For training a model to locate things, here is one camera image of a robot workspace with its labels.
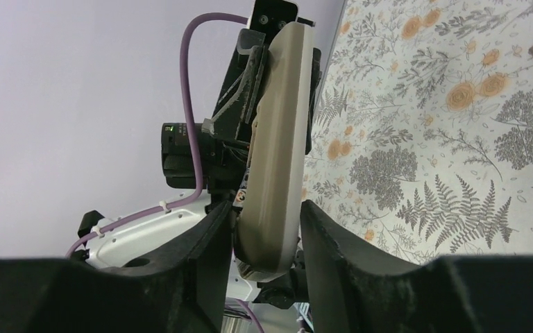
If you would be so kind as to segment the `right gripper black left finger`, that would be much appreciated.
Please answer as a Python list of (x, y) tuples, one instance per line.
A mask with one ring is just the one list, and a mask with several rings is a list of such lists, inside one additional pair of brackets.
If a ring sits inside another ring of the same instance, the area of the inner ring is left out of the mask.
[(0, 332), (219, 332), (232, 256), (228, 201), (119, 268), (0, 259)]

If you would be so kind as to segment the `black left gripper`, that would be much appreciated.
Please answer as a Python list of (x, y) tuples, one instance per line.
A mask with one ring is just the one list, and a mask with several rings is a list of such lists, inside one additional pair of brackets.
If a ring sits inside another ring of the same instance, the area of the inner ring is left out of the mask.
[(268, 34), (240, 30), (212, 117), (202, 124), (202, 153), (225, 149), (248, 152), (251, 122), (269, 78)]

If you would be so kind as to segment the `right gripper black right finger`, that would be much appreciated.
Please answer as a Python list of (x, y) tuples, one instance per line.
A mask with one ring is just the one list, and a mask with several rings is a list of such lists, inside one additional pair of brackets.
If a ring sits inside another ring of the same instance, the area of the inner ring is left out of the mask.
[(533, 332), (533, 255), (446, 255), (417, 265), (301, 207), (316, 332)]

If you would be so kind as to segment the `white remote control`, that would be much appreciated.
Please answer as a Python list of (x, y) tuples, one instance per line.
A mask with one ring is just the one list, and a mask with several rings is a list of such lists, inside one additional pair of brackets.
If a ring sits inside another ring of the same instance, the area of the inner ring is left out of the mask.
[(250, 169), (236, 222), (240, 275), (270, 282), (290, 268), (298, 244), (310, 108), (312, 28), (287, 24), (269, 47), (269, 72), (257, 105)]

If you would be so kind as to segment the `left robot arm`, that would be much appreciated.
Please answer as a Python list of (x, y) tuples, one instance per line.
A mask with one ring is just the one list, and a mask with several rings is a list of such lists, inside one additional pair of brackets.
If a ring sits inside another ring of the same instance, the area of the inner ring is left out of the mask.
[(286, 24), (274, 33), (243, 29), (210, 118), (165, 123), (161, 164), (181, 197), (132, 219), (84, 215), (72, 258), (95, 268), (147, 264), (147, 253), (193, 228), (228, 200), (234, 250), (228, 298), (290, 308), (307, 302), (300, 241), (305, 157), (311, 150), (321, 52), (312, 29)]

